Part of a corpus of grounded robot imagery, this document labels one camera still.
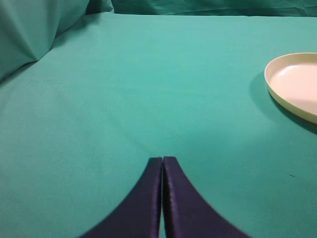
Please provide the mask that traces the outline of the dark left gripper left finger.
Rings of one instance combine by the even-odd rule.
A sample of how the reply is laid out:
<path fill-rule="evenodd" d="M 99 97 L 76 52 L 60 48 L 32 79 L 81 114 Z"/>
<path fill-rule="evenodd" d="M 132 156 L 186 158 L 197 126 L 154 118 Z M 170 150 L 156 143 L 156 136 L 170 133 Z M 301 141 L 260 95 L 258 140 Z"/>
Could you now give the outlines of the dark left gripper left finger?
<path fill-rule="evenodd" d="M 158 238 L 162 158 L 150 158 L 123 201 L 83 238 Z"/>

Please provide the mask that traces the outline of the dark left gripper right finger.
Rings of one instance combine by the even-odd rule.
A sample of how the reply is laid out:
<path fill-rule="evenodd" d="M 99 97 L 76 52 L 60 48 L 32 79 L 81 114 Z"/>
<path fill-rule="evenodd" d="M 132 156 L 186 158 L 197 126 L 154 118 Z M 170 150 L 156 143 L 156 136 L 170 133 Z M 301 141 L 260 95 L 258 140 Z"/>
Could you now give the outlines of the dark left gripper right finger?
<path fill-rule="evenodd" d="M 163 159 L 162 208 L 167 238 L 246 238 L 197 192 L 175 157 Z"/>

